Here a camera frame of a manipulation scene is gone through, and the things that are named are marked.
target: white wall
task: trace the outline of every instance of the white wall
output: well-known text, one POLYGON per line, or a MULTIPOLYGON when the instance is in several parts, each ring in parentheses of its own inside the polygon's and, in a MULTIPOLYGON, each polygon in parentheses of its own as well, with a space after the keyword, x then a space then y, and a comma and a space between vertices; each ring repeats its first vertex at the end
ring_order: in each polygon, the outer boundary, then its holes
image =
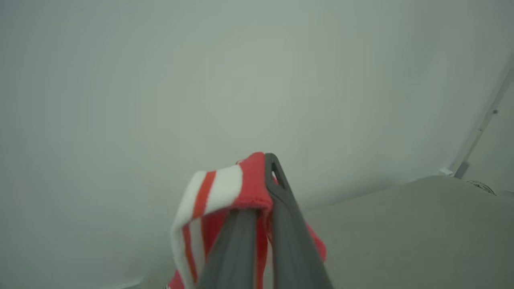
POLYGON ((139 280, 192 173, 279 156, 303 207, 449 165, 512 1, 3 1, 1 287, 139 280))

